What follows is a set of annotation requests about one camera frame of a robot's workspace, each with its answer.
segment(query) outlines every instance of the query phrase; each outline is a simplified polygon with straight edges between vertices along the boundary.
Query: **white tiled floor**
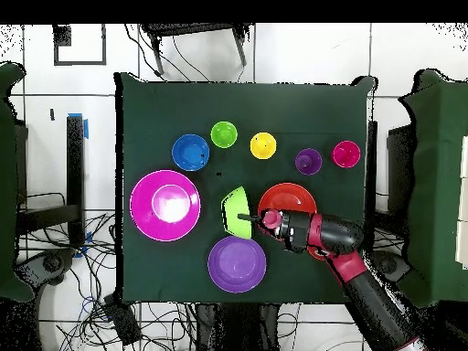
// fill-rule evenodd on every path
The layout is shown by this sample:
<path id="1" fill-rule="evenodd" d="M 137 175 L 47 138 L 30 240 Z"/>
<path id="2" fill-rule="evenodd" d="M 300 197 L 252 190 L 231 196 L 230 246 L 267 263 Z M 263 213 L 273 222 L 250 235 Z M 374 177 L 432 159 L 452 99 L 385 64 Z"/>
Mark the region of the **white tiled floor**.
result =
<path id="1" fill-rule="evenodd" d="M 101 58 L 100 25 L 90 27 L 72 25 L 72 46 L 59 49 L 60 60 L 99 60 Z M 130 37 L 140 41 L 148 63 L 155 68 L 153 52 L 144 44 L 148 36 L 138 35 L 137 25 L 128 25 Z M 378 180 L 381 194 L 388 192 L 388 157 L 386 138 L 388 130 L 407 123 L 410 117 L 397 97 L 411 91 L 417 70 L 437 68 L 445 75 L 464 80 L 468 77 L 468 50 L 466 36 L 453 25 L 435 27 L 423 24 L 258 24 L 256 41 L 254 29 L 246 39 L 244 51 L 247 66 L 240 82 L 295 82 L 349 84 L 355 78 L 371 74 L 378 78 L 374 99 L 374 119 L 378 121 Z M 132 42 L 124 25 L 106 25 L 106 66 L 54 66 L 51 26 L 0 26 L 0 60 L 23 64 L 27 75 L 12 89 L 10 102 L 17 118 L 25 119 L 29 128 L 27 169 L 28 193 L 50 191 L 66 193 L 65 182 L 65 117 L 80 112 L 89 120 L 90 136 L 85 140 L 86 209 L 87 218 L 114 209 L 114 145 L 115 92 L 114 71 L 127 71 L 144 80 L 157 80 L 145 64 L 143 53 Z M 175 38 L 177 48 L 186 60 L 214 81 L 236 81 L 242 72 L 239 54 L 230 30 L 199 33 Z M 163 55 L 173 62 L 191 80 L 204 78 L 192 69 L 178 54 L 173 40 L 163 38 Z M 163 59 L 164 78 L 185 80 L 167 60 Z M 26 97 L 23 99 L 23 86 Z M 54 110 L 55 121 L 50 118 Z M 386 209 L 385 197 L 377 197 L 378 208 Z M 31 199 L 31 207 L 53 206 L 59 197 Z M 95 239 L 110 240 L 107 228 Z M 37 247 L 30 240 L 28 247 Z M 96 251 L 90 250 L 92 258 Z M 89 269 L 83 259 L 73 259 L 73 270 L 80 279 L 81 291 L 90 294 Z M 105 258 L 109 267 L 115 265 L 113 256 Z M 103 293 L 113 291 L 115 270 L 101 268 L 99 272 Z M 39 318 L 45 351 L 59 351 L 63 334 L 70 331 L 78 319 L 81 297 L 77 280 L 71 272 L 57 287 L 48 286 L 44 292 Z M 152 303 L 156 316 L 175 307 L 170 303 Z M 171 335 L 171 323 L 176 313 L 161 320 L 169 324 L 153 323 L 154 315 L 147 303 L 135 306 L 145 335 Z M 281 314 L 298 314 L 298 304 L 285 304 Z M 343 305 L 302 305 L 294 335 L 281 339 L 282 351 L 362 351 L 363 338 Z M 280 335 L 286 335 L 295 324 L 289 315 L 279 322 Z M 175 324 L 174 336 L 182 334 Z M 112 339 L 114 333 L 106 332 Z M 146 342 L 135 345 L 142 351 Z M 176 342 L 178 350 L 188 347 L 187 336 Z M 133 351 L 130 346 L 125 351 Z M 102 351 L 101 347 L 86 346 L 81 351 Z M 109 346 L 109 351 L 122 351 L 120 344 Z M 149 344 L 145 351 L 163 351 Z M 364 351 L 370 351 L 364 344 Z"/>

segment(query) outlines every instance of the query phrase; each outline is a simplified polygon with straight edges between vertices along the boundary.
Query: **table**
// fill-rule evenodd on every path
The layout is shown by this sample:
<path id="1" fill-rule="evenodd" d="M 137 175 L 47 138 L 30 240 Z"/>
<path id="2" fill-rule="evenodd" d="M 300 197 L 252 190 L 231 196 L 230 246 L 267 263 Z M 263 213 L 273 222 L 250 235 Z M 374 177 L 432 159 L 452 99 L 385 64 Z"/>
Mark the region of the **table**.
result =
<path id="1" fill-rule="evenodd" d="M 267 256 L 263 281 L 250 292 L 221 291 L 207 271 L 207 256 L 227 237 L 221 220 L 221 199 L 244 186 L 256 212 L 261 195 L 271 186 L 292 182 L 307 188 L 318 211 L 363 222 L 367 95 L 372 77 L 352 85 L 232 84 L 140 82 L 116 73 L 118 132 L 122 131 L 123 225 L 121 278 L 125 301 L 343 303 L 346 299 L 326 264 L 309 254 L 282 250 L 271 237 L 256 232 Z M 237 142 L 229 149 L 210 140 L 212 126 L 230 121 L 238 128 Z M 249 149 L 258 132 L 272 133 L 277 151 L 258 160 Z M 172 161 L 174 141 L 184 133 L 204 137 L 210 146 L 207 165 L 196 172 L 181 171 Z M 119 152 L 119 134 L 117 137 Z M 330 154 L 341 140 L 356 142 L 362 152 L 350 169 L 333 164 Z M 300 174 L 294 157 L 306 147 L 323 156 L 321 171 Z M 201 214 L 182 239 L 148 239 L 133 224 L 129 200 L 135 184 L 159 169 L 182 172 L 196 185 Z"/>

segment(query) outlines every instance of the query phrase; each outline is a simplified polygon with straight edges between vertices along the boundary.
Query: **blue bowl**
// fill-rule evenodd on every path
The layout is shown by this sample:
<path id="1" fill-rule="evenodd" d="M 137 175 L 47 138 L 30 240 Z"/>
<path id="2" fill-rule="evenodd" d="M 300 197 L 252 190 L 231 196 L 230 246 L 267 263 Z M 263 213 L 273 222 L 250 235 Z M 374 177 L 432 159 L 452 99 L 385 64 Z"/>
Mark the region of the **blue bowl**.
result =
<path id="1" fill-rule="evenodd" d="M 209 147 L 203 137 L 197 134 L 184 134 L 172 147 L 172 158 L 185 171 L 203 168 L 209 158 Z"/>

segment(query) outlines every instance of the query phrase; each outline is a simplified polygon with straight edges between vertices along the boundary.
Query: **green bowl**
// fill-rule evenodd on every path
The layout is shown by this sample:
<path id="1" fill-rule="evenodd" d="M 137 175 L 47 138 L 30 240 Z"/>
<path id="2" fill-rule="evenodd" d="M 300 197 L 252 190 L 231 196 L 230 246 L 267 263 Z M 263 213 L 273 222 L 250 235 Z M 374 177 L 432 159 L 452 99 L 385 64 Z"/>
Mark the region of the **green bowl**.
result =
<path id="1" fill-rule="evenodd" d="M 238 139 L 238 130 L 230 122 L 218 122 L 211 129 L 211 140 L 219 148 L 229 148 Z"/>
<path id="2" fill-rule="evenodd" d="M 238 219 L 238 214 L 250 214 L 249 200 L 244 187 L 231 191 L 221 201 L 224 230 L 241 239 L 252 238 L 252 224 L 248 220 Z"/>

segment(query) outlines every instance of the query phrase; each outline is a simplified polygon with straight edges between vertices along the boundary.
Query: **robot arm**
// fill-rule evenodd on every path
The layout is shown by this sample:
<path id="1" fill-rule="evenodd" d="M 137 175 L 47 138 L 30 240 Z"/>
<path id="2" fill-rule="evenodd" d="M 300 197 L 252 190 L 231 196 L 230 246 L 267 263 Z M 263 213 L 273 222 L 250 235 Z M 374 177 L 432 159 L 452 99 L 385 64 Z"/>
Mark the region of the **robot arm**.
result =
<path id="1" fill-rule="evenodd" d="M 326 263 L 362 316 L 380 351 L 428 351 L 385 289 L 357 253 L 361 228 L 347 220 L 298 211 L 266 210 L 252 219 L 287 250 L 301 253 L 307 246 L 326 250 Z"/>

